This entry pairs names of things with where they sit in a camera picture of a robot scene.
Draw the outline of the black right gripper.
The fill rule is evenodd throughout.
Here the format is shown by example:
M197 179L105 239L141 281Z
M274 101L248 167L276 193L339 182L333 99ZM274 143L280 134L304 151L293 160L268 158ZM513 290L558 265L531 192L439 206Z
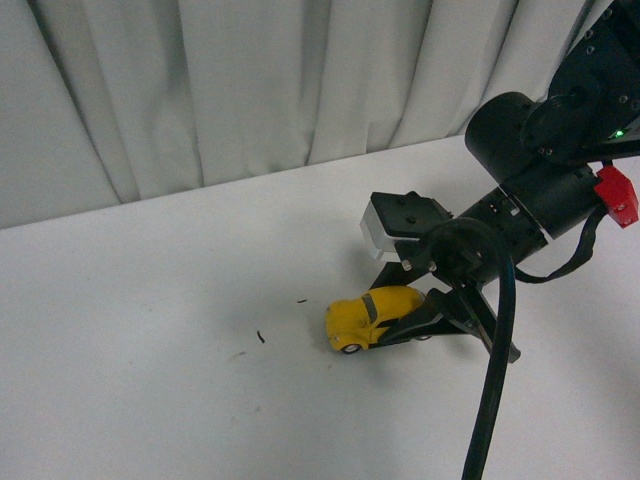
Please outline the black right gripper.
M547 245L532 220L508 211L509 199L500 189L456 218L437 201L413 192L401 200L405 204L397 214L400 258L409 261L412 268L388 262L370 289L406 286L429 273L449 286L454 281L485 285L499 277L495 246L503 247L518 264ZM463 287L448 293L431 289L420 307L392 322L377 345L465 334L478 338L490 353L496 326L496 314L478 288Z

